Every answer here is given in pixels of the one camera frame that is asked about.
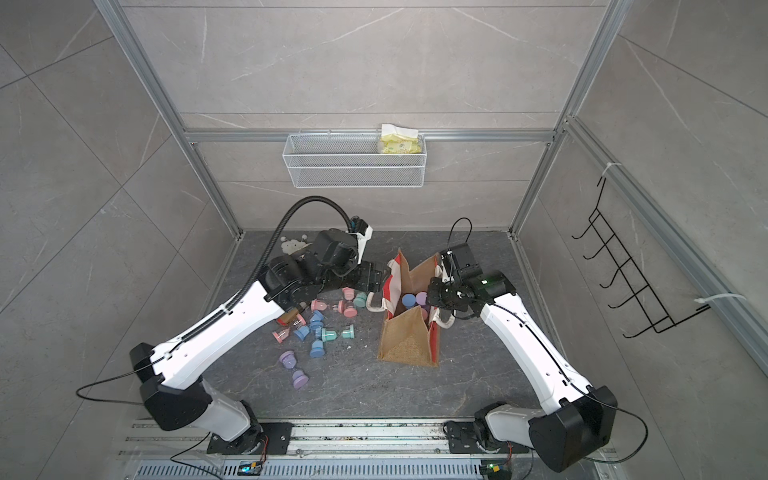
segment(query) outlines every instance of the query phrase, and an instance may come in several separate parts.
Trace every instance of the white debris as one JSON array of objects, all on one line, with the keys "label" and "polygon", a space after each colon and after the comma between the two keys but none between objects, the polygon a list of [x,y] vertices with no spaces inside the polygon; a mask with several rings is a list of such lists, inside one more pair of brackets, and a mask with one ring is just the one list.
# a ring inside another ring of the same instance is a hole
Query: white debris
[{"label": "white debris", "polygon": [[286,240],[285,237],[281,238],[281,240],[283,243],[280,245],[280,248],[283,249],[283,253],[286,255],[290,255],[291,253],[297,252],[306,247],[306,242],[301,240]]}]

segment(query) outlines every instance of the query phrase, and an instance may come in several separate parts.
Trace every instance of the aluminum frame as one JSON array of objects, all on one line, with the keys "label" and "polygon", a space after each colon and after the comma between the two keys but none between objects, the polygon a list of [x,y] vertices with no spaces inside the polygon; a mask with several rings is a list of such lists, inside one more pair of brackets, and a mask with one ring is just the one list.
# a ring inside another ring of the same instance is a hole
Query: aluminum frame
[{"label": "aluminum frame", "polygon": [[171,102],[157,73],[152,68],[148,56],[141,47],[141,43],[138,41],[136,33],[128,22],[122,7],[117,0],[94,0],[94,3],[101,16],[104,17],[104,21],[107,22],[107,25],[112,30],[115,39],[131,63],[131,67],[136,71],[136,75],[147,90],[157,111],[160,112],[161,117],[168,125],[168,129],[179,144],[181,151],[184,153],[187,161],[189,161],[197,178],[203,184],[203,188],[205,188],[230,233],[233,237],[239,238],[243,229],[238,225],[229,204],[224,200],[224,196],[205,166],[200,153],[187,140],[178,110]]},{"label": "aluminum frame", "polygon": [[[737,293],[733,285],[709,261],[696,244],[659,207],[632,175],[617,164],[617,159],[577,117],[567,118],[565,130],[603,170],[608,163],[614,165],[604,172],[627,205],[637,214],[643,225],[683,271],[702,296],[718,293]],[[723,297],[710,301],[710,306],[728,329],[768,376],[768,328],[766,321],[748,301],[736,297]]]},{"label": "aluminum frame", "polygon": [[[253,130],[188,130],[190,142],[285,142],[294,134],[376,134],[375,128],[361,129],[253,129]],[[441,129],[419,130],[425,141],[552,141],[553,130],[544,128],[510,129]]]},{"label": "aluminum frame", "polygon": [[531,212],[531,208],[533,208],[538,192],[541,190],[541,186],[544,184],[544,180],[552,167],[554,158],[557,156],[560,146],[562,145],[563,127],[568,121],[568,117],[576,115],[581,108],[581,104],[584,103],[589,88],[592,86],[594,78],[600,70],[600,66],[603,65],[603,60],[605,60],[605,56],[611,49],[616,34],[618,33],[621,24],[624,23],[624,18],[627,16],[627,12],[631,6],[632,0],[612,0],[611,3],[608,4],[608,7],[606,7],[605,16],[600,23],[600,27],[598,27],[598,33],[594,36],[594,40],[589,48],[584,64],[578,72],[576,82],[574,83],[571,93],[565,101],[565,106],[560,113],[560,117],[554,129],[552,145],[548,145],[547,149],[542,154],[541,160],[536,167],[536,171],[534,172],[531,181],[528,183],[528,188],[525,190],[525,194],[520,201],[518,210],[509,225],[509,231],[511,233],[517,234],[520,232],[523,223],[525,223],[525,219],[528,218],[528,214]]}]

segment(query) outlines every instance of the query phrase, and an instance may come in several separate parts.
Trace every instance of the robotic arm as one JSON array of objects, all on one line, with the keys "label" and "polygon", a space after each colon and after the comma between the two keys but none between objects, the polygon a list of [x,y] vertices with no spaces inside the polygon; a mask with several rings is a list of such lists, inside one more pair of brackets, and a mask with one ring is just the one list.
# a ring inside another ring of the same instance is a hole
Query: robotic arm
[{"label": "robotic arm", "polygon": [[[289,210],[271,245],[305,200]],[[330,200],[320,201],[343,212]],[[250,407],[227,398],[201,375],[255,329],[273,319],[290,324],[322,292],[344,286],[381,290],[386,268],[362,260],[372,229],[357,217],[343,216],[349,232],[324,230],[309,246],[269,263],[268,247],[252,281],[232,298],[178,336],[131,350],[144,405],[163,430],[187,425],[208,429],[228,442],[231,454],[257,447],[262,429]],[[498,271],[484,274],[466,243],[441,255],[445,275],[432,279],[428,304],[451,311],[471,310],[480,316],[514,356],[541,403],[541,409],[494,404],[478,412],[475,435],[484,448],[505,447],[507,441],[526,445],[560,472],[605,445],[617,405],[610,390],[592,388],[568,364],[532,321],[509,280]]]},{"label": "robotic arm", "polygon": [[480,316],[502,339],[541,404],[521,409],[496,403],[480,410],[473,425],[478,442],[489,451],[507,441],[531,447],[556,472],[606,445],[617,407],[611,391],[593,388],[560,355],[509,280],[497,270],[483,274],[466,243],[443,250],[441,257],[446,275],[432,279],[427,303]]},{"label": "robotic arm", "polygon": [[[229,442],[227,452],[233,454],[257,446],[261,428],[250,407],[218,392],[201,374],[255,329],[274,319],[290,324],[322,292],[344,286],[381,290],[386,268],[362,260],[372,228],[357,217],[347,223],[350,232],[324,230],[307,247],[258,266],[253,282],[181,334],[156,346],[141,343],[131,350],[144,406],[163,430],[187,425],[208,429]],[[273,240],[280,231],[275,231]]]}]

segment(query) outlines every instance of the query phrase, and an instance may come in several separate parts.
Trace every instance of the yellow package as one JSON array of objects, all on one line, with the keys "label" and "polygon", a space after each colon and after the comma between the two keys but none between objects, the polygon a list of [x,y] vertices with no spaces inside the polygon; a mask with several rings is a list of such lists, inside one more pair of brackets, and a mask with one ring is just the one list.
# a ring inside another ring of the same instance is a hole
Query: yellow package
[{"label": "yellow package", "polygon": [[379,141],[380,154],[420,154],[419,131],[413,128],[396,127],[382,124],[382,136]]},{"label": "yellow package", "polygon": [[379,141],[380,154],[420,154],[421,145],[418,141]]}]

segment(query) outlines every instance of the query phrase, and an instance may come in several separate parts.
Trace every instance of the aluminum rail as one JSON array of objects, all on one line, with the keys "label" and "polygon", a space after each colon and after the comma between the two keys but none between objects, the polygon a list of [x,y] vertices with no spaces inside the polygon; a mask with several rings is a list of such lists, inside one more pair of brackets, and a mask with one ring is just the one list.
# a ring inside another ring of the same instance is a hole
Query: aluminum rail
[{"label": "aluminum rail", "polygon": [[[292,134],[374,134],[370,129],[255,129],[255,130],[188,130],[189,142],[285,142]],[[546,129],[425,129],[419,130],[427,141],[552,141],[554,132]]]}]

